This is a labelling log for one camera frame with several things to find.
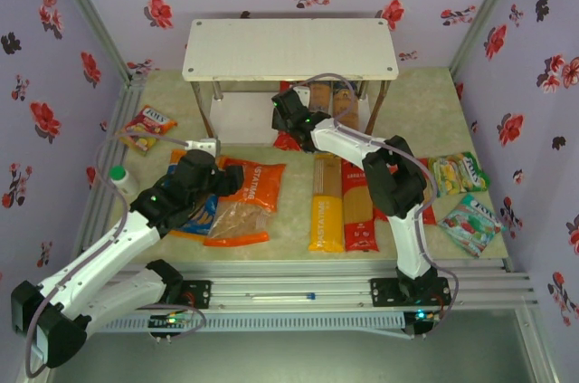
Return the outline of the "red spaghetti pack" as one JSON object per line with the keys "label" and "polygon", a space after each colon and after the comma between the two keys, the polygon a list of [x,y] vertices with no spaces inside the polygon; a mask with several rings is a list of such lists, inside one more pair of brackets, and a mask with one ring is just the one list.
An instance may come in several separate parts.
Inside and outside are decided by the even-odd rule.
{"label": "red spaghetti pack", "polygon": [[[280,82],[280,92],[293,88],[294,85],[289,81]],[[285,151],[301,151],[298,142],[287,132],[278,130],[277,138],[273,142],[273,147]]]}
{"label": "red spaghetti pack", "polygon": [[378,252],[374,206],[364,171],[342,159],[341,180],[345,250]]}

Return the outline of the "orange short pasta bag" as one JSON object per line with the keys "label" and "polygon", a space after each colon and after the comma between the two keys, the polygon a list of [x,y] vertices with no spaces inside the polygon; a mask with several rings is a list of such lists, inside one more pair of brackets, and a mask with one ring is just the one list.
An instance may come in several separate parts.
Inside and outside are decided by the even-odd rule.
{"label": "orange short pasta bag", "polygon": [[268,223],[277,213],[285,164],[262,164],[222,156],[221,168],[241,166],[243,184],[232,196],[220,196],[204,246],[238,247],[270,240]]}

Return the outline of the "blue macaroni pasta bag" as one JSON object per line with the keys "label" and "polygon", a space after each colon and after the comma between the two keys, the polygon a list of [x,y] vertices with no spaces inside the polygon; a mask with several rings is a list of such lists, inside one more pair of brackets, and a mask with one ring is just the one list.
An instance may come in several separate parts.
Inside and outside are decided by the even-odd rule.
{"label": "blue macaroni pasta bag", "polygon": [[202,242],[209,234],[214,223],[218,205],[218,197],[207,197],[204,207],[179,228],[171,232],[172,235]]}

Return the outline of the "blue gold Spaghetti 4 pack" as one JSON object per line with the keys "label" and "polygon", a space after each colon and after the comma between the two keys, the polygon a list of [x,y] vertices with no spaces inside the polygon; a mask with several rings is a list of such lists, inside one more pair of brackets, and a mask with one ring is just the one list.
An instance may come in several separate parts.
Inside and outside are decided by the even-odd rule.
{"label": "blue gold Spaghetti 4 pack", "polygon": [[342,125],[350,129],[359,129],[358,100],[356,94],[342,81],[333,82],[332,116]]}

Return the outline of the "yellow spaghetti pack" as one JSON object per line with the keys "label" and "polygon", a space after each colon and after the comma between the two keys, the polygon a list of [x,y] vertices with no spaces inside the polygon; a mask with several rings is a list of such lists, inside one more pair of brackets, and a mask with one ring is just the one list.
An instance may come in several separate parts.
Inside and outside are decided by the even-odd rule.
{"label": "yellow spaghetti pack", "polygon": [[341,160],[327,153],[314,157],[308,249],[324,253],[345,251]]}

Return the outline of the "red short pasta bag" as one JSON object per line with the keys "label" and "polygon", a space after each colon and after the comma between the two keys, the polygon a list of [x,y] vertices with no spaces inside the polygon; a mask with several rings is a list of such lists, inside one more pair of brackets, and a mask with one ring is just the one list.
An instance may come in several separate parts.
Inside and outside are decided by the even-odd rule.
{"label": "red short pasta bag", "polygon": [[[420,158],[419,161],[427,168],[428,167],[428,162],[427,162],[427,158]],[[397,171],[398,167],[396,165],[393,166],[389,166],[389,171],[391,173],[394,173]],[[423,191],[424,194],[424,202],[428,202],[432,199],[433,196],[433,187],[432,187],[432,182],[431,180],[428,178],[426,173],[423,173],[425,181],[426,181],[426,188]],[[374,220],[380,220],[383,222],[388,222],[388,219],[386,217],[386,215],[380,211],[376,206],[373,207],[373,214],[374,214]],[[433,206],[429,206],[423,213],[422,213],[422,220],[426,225],[436,225],[437,221],[436,221],[436,217],[433,211]]]}

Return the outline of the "white two-tier shelf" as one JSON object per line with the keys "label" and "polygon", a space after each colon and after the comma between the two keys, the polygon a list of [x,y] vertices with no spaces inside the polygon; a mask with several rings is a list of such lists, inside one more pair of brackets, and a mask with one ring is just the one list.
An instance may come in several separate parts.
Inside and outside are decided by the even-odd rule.
{"label": "white two-tier shelf", "polygon": [[326,80],[390,83],[399,75],[387,22],[378,18],[197,19],[182,76],[207,134],[224,143],[271,144],[272,91],[227,91],[225,82]]}

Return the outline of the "white bottle green cap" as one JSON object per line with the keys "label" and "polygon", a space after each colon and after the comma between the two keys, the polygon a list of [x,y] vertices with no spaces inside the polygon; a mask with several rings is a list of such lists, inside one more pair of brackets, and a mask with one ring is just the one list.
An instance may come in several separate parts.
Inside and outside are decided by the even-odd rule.
{"label": "white bottle green cap", "polygon": [[121,165],[116,165],[109,170],[109,178],[124,196],[134,196],[138,192],[137,180]]}

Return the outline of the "red orange Fox's candy bag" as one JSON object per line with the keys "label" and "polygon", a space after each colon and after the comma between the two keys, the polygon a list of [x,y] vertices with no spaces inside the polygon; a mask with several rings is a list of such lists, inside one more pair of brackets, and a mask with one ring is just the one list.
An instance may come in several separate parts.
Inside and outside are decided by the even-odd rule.
{"label": "red orange Fox's candy bag", "polygon": [[177,126],[177,121],[150,105],[141,111],[121,130],[121,141],[137,153],[145,156],[157,143],[154,135],[165,136]]}

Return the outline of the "white rod blue tip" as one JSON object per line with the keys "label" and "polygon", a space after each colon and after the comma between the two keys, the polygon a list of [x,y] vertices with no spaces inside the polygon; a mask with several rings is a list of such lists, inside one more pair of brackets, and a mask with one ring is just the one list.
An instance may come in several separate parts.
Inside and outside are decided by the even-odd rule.
{"label": "white rod blue tip", "polygon": [[288,293],[247,293],[246,297],[260,302],[303,302],[314,301],[314,292],[288,292]]}

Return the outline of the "small circuit board green light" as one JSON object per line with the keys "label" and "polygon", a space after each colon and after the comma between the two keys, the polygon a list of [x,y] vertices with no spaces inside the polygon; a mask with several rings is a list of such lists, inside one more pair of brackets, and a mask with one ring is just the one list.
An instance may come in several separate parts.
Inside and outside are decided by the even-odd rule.
{"label": "small circuit board green light", "polygon": [[189,314],[151,315],[147,326],[150,329],[183,329],[190,321]]}

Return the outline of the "green Fox's candy bag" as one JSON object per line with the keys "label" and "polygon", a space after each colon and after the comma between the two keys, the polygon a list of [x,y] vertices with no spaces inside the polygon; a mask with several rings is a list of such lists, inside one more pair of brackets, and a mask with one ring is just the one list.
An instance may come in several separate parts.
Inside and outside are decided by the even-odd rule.
{"label": "green Fox's candy bag", "polygon": [[489,177],[471,152],[428,158],[427,166],[435,178],[438,196],[485,192],[489,188]]}

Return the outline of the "teal Fox's candy bag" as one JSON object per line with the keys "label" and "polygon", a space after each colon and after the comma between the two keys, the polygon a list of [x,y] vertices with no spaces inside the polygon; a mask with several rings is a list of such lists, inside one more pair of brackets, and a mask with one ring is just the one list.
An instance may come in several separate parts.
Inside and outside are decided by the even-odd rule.
{"label": "teal Fox's candy bag", "polygon": [[502,221],[476,197],[467,194],[438,226],[464,252],[480,257],[493,238],[505,230]]}

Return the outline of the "black controller box green light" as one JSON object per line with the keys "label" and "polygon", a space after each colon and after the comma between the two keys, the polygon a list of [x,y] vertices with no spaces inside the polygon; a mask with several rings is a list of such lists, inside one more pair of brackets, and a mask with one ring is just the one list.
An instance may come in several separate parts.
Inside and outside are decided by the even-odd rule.
{"label": "black controller box green light", "polygon": [[403,332],[411,337],[423,336],[432,331],[440,322],[439,311],[410,311],[405,312]]}

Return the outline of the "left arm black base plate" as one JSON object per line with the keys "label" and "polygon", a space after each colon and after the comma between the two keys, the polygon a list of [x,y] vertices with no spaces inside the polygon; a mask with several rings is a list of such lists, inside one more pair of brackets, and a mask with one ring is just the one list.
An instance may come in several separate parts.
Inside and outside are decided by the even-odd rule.
{"label": "left arm black base plate", "polygon": [[130,285],[122,294],[130,309],[157,306],[161,309],[196,308],[206,310],[211,299],[210,281],[183,281],[166,285],[162,281],[141,282]]}

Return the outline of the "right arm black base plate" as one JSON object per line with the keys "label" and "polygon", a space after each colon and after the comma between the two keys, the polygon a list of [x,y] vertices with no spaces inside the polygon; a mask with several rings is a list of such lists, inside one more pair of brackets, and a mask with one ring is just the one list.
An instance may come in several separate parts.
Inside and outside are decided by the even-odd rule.
{"label": "right arm black base plate", "polygon": [[369,282],[374,307],[447,306],[451,303],[451,288],[444,277],[436,278],[431,286],[419,290],[402,285],[396,278],[374,278]]}

